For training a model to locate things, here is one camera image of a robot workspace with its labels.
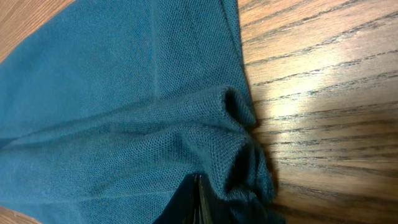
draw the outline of knit fabric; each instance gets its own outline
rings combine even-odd
[[[79,0],[0,64],[0,205],[152,223],[205,173],[238,223],[279,222],[230,0]]]

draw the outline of folded cloth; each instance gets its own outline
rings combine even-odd
[[[204,173],[237,223],[279,222],[236,3],[79,0],[0,64],[0,205],[44,223],[152,223]]]

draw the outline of wooden table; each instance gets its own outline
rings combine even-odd
[[[0,61],[70,2],[1,0]],[[398,0],[238,4],[274,208],[289,223],[397,223]]]

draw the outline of wood grain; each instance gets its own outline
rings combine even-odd
[[[0,1],[0,61],[70,2]],[[398,223],[398,1],[238,5],[274,209],[288,223]]]

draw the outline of brown wood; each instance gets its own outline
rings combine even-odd
[[[69,3],[0,1],[0,61]],[[273,207],[288,223],[398,223],[398,1],[238,4]]]

